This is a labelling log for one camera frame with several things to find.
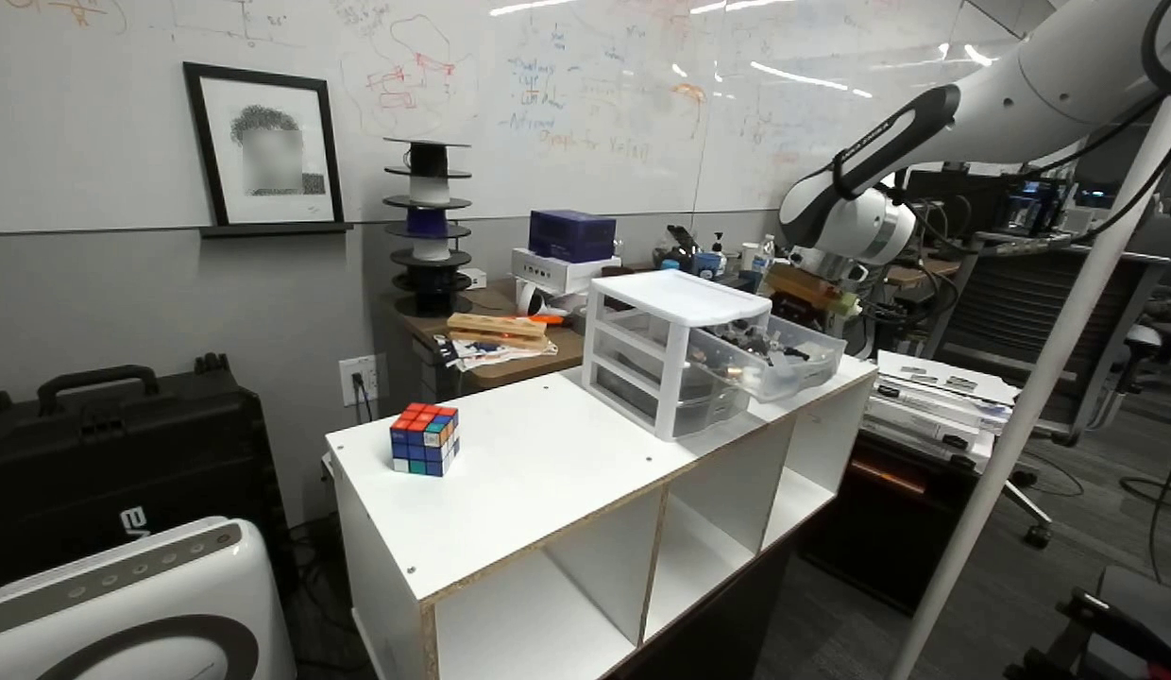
white pole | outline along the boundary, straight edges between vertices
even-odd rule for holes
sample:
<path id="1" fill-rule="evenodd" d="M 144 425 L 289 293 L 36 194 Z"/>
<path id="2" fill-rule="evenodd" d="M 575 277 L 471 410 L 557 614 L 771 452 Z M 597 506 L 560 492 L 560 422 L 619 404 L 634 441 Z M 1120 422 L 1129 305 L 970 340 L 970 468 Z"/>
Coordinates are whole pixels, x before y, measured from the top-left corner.
<path id="1" fill-rule="evenodd" d="M 1164 161 L 1166 151 L 1171 151 L 1171 98 L 1159 102 L 1159 109 L 1153 118 L 1153 128 L 1148 128 L 1138 160 L 1129 161 L 1129 172 L 1125 172 L 1125 181 L 1120 190 L 1115 209 L 1121 209 L 1129 195 L 1138 195 L 1138 190 L 1156 172 L 1156 166 Z M 893 680 L 912 680 L 915 677 L 918 657 L 922 657 L 922 651 L 927 651 L 927 641 L 932 636 L 932 623 L 939 623 L 941 608 L 949 606 L 949 595 L 954 595 L 954 589 L 955 589 L 955 582 L 961 582 L 961 574 L 969 566 L 969 555 L 970 555 L 979 534 L 986 530 L 986 520 L 991 520 L 991 515 L 994 515 L 994 506 L 1003 498 L 1003 486 L 1004 486 L 1018 457 L 1025 452 L 1025 444 L 1027 444 L 1027 438 L 1032 438 L 1032 430 L 1039 422 L 1039 410 L 1044 410 L 1044 404 L 1048 404 L 1061 368 L 1071 362 L 1071 355 L 1078 346 L 1078 340 L 1083 332 L 1083 320 L 1092 317 L 1102 286 L 1111 283 L 1115 266 L 1120 266 L 1125 242 L 1132 238 L 1132 230 L 1138 230 L 1138 221 L 1143 221 L 1143 215 L 1148 209 L 1148 195 L 1138 199 L 1129 215 L 1121 215 L 1111 230 L 1102 230 L 1092 242 L 1092 249 L 1087 249 L 1087 257 L 1081 266 L 1081 277 L 1078 277 L 1078 283 L 1071 289 L 1071 303 L 1064 303 L 1061 317 L 1054 320 L 1054 330 L 1051 330 L 1051 336 L 1048 336 L 1048 345 L 1039 352 L 1039 362 L 1037 362 L 1037 370 L 1032 370 L 1032 376 L 1027 376 L 1027 385 L 1020 393 L 1020 404 L 1018 404 L 1004 433 L 994 441 L 994 457 L 991 457 L 991 463 L 986 463 L 986 472 L 983 472 L 983 481 L 979 481 L 979 486 L 974 486 L 974 493 L 970 493 L 970 501 L 969 501 L 969 509 L 962 509 L 962 519 L 955 525 L 955 534 L 954 534 L 949 551 L 941 555 L 941 564 L 932 570 L 932 582 L 928 582 L 928 589 L 922 595 L 922 608 L 915 614 L 912 637 L 908 637 L 905 652 L 897 657 Z"/>

white cabinet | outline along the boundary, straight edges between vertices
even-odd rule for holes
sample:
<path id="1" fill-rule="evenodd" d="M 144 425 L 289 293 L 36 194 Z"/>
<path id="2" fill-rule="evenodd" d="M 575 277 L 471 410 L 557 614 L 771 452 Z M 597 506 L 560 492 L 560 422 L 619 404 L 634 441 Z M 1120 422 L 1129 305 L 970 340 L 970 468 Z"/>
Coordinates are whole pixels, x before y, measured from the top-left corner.
<path id="1" fill-rule="evenodd" d="M 552 374 L 466 395 L 447 481 L 338 430 L 352 614 L 385 680 L 605 677 L 839 486 L 873 368 L 659 438 Z"/>

hard case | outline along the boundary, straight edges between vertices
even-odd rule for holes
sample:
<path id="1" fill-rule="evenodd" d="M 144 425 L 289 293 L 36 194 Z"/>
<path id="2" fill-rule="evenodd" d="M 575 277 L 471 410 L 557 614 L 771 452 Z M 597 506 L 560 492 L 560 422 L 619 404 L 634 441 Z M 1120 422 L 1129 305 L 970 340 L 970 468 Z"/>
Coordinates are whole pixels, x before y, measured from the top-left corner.
<path id="1" fill-rule="evenodd" d="M 293 582 L 262 402 L 225 355 L 192 374 L 66 374 L 0 395 L 0 584 L 204 515 L 249 519 Z"/>

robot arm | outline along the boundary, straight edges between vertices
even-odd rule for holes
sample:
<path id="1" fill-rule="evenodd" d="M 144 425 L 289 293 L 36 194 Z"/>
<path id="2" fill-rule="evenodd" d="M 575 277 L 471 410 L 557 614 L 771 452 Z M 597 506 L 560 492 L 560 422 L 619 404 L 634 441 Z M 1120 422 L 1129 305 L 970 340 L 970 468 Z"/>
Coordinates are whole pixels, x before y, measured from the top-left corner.
<path id="1" fill-rule="evenodd" d="M 1071 0 L 996 63 L 918 93 L 828 166 L 790 185 L 790 247 L 889 266 L 915 215 L 881 179 L 912 161 L 1032 161 L 1159 90 L 1171 93 L 1171 0 Z"/>

framed portrait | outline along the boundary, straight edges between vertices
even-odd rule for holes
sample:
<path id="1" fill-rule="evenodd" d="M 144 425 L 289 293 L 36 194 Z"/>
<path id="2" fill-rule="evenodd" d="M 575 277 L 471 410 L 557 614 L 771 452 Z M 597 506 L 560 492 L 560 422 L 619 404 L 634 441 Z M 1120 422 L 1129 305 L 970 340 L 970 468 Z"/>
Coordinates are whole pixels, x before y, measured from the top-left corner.
<path id="1" fill-rule="evenodd" d="M 183 63 L 216 226 L 342 226 L 327 78 Z"/>

